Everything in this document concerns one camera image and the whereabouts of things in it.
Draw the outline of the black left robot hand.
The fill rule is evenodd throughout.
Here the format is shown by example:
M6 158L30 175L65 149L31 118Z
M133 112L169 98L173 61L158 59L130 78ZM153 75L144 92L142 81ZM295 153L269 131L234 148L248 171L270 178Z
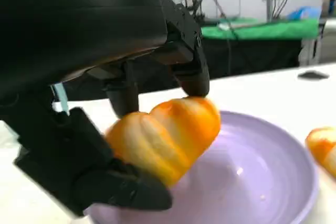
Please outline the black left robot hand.
M82 216L92 204L160 211L172 196L156 177L119 159L81 108L56 112L54 84L101 80L117 117L139 109L135 58L170 66L204 97L201 29L172 0L1 0L1 120L20 143L14 165Z

